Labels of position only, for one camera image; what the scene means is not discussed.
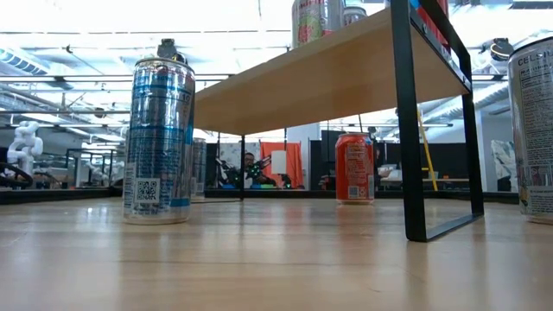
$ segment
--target orange curtain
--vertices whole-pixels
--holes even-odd
[[[273,151],[284,151],[284,143],[261,143],[261,158],[270,156]],[[281,187],[283,179],[279,175],[270,173],[270,166],[263,170],[263,174],[270,177]],[[286,143],[286,174],[292,180],[292,187],[303,186],[302,174],[302,145],[300,143]]]

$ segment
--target white robot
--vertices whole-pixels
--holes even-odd
[[[8,164],[20,168],[29,176],[33,175],[33,162],[35,156],[42,154],[42,139],[36,136],[39,124],[36,121],[22,121],[16,128],[16,137],[14,142],[8,148]],[[12,175],[13,172],[8,169],[4,172],[6,175]]]
[[[85,166],[89,168],[92,171],[92,175],[96,178],[100,179],[101,181],[107,181],[109,179],[109,171],[110,168],[108,165],[104,167],[104,172],[102,172],[102,169],[100,167],[94,166],[90,162],[86,162]],[[120,172],[122,171],[122,168],[124,168],[123,162],[115,162],[111,166],[111,182],[116,181],[117,179],[123,178],[122,174]]]

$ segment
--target aluminum can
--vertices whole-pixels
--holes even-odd
[[[139,225],[186,221],[190,212],[194,71],[150,58],[135,68],[127,132],[124,221]]]
[[[344,0],[295,0],[292,47],[298,48],[340,29],[344,7]]]
[[[519,204],[553,224],[553,37],[515,50],[508,70]]]
[[[195,138],[193,147],[192,197],[203,199],[206,185],[207,143],[203,138]]]
[[[448,6],[448,0],[435,0],[440,5],[440,8],[442,8],[443,13],[446,15],[446,17],[449,17],[449,6]],[[432,19],[430,18],[429,14],[424,10],[423,6],[421,5],[419,0],[409,0],[410,5],[413,7],[413,9],[416,10],[416,13],[423,19],[423,22],[426,24],[427,29],[432,32],[436,39],[449,51],[449,43],[446,41],[446,39],[443,37],[442,33],[438,29],[438,27],[434,24]],[[384,6],[386,8],[389,8],[391,6],[391,0],[384,0]]]
[[[360,7],[346,7],[344,9],[344,26],[357,22],[366,17],[366,10]]]
[[[368,134],[342,134],[336,142],[336,199],[339,203],[374,201],[374,155]]]

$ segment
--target wooden tabletop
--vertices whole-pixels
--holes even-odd
[[[467,92],[411,29],[419,103]],[[390,9],[196,94],[194,127],[252,134],[397,106]]]
[[[467,202],[426,200],[437,225]],[[120,199],[0,206],[0,310],[532,310],[553,304],[553,230],[517,206],[430,244],[401,200],[246,200],[180,225],[121,224]]]

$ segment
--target can lid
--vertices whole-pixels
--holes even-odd
[[[549,36],[549,37],[547,37],[547,38],[543,38],[543,39],[540,39],[540,40],[536,40],[536,41],[534,41],[534,42],[530,42],[530,43],[528,43],[528,44],[524,44],[522,47],[517,48],[517,49],[515,49],[514,51],[512,51],[511,55],[509,55],[509,60],[511,59],[511,57],[512,57],[514,54],[520,52],[520,50],[525,49],[525,48],[528,48],[528,47],[531,47],[531,46],[533,46],[533,45],[535,45],[535,44],[538,44],[538,43],[543,43],[543,42],[549,41],[549,40],[551,40],[551,39],[553,39],[553,36]]]
[[[137,61],[135,66],[137,66],[138,64],[140,64],[142,62],[145,62],[145,61],[167,61],[167,62],[176,64],[176,65],[179,65],[181,67],[185,67],[186,69],[190,70],[193,74],[196,74],[196,72],[189,65],[187,65],[183,62],[179,62],[179,61],[176,61],[176,60],[170,60],[170,59],[166,59],[166,58],[163,58],[163,57],[148,57],[148,58],[145,58],[145,59],[141,59],[141,60]]]

